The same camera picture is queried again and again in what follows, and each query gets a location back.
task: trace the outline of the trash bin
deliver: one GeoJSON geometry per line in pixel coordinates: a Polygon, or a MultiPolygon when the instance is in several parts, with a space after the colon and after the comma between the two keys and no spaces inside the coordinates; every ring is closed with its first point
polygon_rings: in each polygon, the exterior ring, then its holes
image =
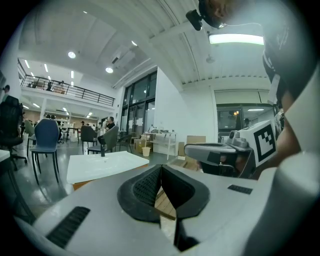
{"type": "Polygon", "coordinates": [[[142,154],[144,157],[148,157],[150,155],[150,147],[143,147],[142,154]]]}

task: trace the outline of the metal railing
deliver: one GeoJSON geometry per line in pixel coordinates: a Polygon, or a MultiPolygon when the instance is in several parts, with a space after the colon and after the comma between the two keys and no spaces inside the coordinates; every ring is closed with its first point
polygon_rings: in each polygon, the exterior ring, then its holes
{"type": "Polygon", "coordinates": [[[61,81],[49,80],[42,77],[25,75],[21,82],[21,87],[29,87],[38,90],[45,90],[58,94],[73,96],[84,100],[101,103],[112,107],[115,98],[94,92],[92,90],[84,89],[61,81]]]}

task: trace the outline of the gray chair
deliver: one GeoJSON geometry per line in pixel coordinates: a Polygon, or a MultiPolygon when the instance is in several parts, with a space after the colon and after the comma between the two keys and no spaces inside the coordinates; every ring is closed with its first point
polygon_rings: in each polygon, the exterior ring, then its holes
{"type": "MultiPolygon", "coordinates": [[[[105,152],[107,151],[112,152],[112,149],[117,145],[118,131],[119,131],[119,127],[114,126],[103,135],[105,152]]],[[[98,154],[101,152],[101,146],[100,145],[91,146],[88,148],[88,154],[90,153],[90,151],[98,154]]]]}
{"type": "Polygon", "coordinates": [[[82,141],[82,154],[84,154],[84,142],[87,142],[89,147],[89,142],[92,142],[94,146],[95,143],[98,145],[97,133],[91,128],[91,126],[83,125],[81,127],[81,141],[82,141]]]}
{"type": "Polygon", "coordinates": [[[123,147],[126,147],[126,151],[128,151],[128,148],[129,148],[130,152],[132,153],[130,143],[131,143],[131,138],[133,136],[135,136],[134,132],[118,139],[117,145],[119,145],[119,151],[121,151],[121,146],[123,146],[123,147]]]}
{"type": "Polygon", "coordinates": [[[32,126],[29,120],[24,121],[25,130],[24,132],[28,134],[28,142],[26,145],[26,157],[29,157],[29,141],[32,141],[32,144],[36,144],[35,128],[32,126]]]}

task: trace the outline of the chair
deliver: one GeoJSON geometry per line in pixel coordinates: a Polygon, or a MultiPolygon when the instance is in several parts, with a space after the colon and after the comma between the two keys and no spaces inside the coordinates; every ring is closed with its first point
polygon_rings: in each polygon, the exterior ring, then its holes
{"type": "Polygon", "coordinates": [[[32,126],[29,120],[25,120],[24,125],[24,132],[28,134],[28,142],[26,144],[26,157],[29,157],[29,141],[32,141],[33,145],[36,144],[35,128],[32,126]]]}
{"type": "Polygon", "coordinates": [[[92,145],[96,143],[98,145],[97,133],[91,128],[91,126],[83,125],[81,127],[81,141],[82,141],[82,154],[84,154],[84,142],[87,142],[89,147],[89,142],[92,142],[92,145]]]}
{"type": "Polygon", "coordinates": [[[36,138],[35,147],[31,148],[32,165],[36,183],[39,185],[34,155],[37,160],[39,173],[41,174],[39,154],[52,154],[53,168],[56,181],[59,183],[57,172],[59,173],[57,160],[57,142],[59,138],[59,128],[54,120],[42,119],[34,128],[36,138]]]}
{"type": "Polygon", "coordinates": [[[26,157],[12,153],[13,147],[23,142],[18,133],[19,122],[22,122],[22,109],[19,100],[7,96],[5,101],[0,104],[0,145],[9,149],[15,171],[18,169],[14,159],[24,159],[25,163],[28,162],[26,157]]]}
{"type": "MultiPolygon", "coordinates": [[[[103,135],[104,144],[106,145],[104,149],[105,152],[107,151],[112,152],[112,149],[117,145],[118,131],[119,131],[119,127],[114,126],[103,135]]],[[[98,154],[101,152],[101,146],[100,145],[91,146],[88,148],[88,154],[90,151],[98,154]]]]}
{"type": "Polygon", "coordinates": [[[118,139],[117,145],[119,145],[119,151],[121,150],[121,146],[124,146],[126,147],[126,151],[128,151],[128,148],[130,148],[130,152],[132,153],[130,144],[131,144],[131,138],[133,136],[134,136],[134,132],[118,139]]]}

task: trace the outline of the blue chair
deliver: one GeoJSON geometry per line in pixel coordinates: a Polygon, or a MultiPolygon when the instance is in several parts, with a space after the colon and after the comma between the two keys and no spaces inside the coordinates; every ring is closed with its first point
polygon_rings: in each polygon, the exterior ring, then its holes
{"type": "Polygon", "coordinates": [[[39,172],[41,174],[40,164],[39,164],[39,154],[52,154],[53,168],[56,181],[59,183],[57,172],[58,160],[57,160],[57,142],[59,138],[59,128],[54,120],[42,119],[34,128],[34,134],[36,138],[35,147],[31,148],[32,155],[32,165],[36,183],[39,185],[34,155],[37,160],[39,172]]]}

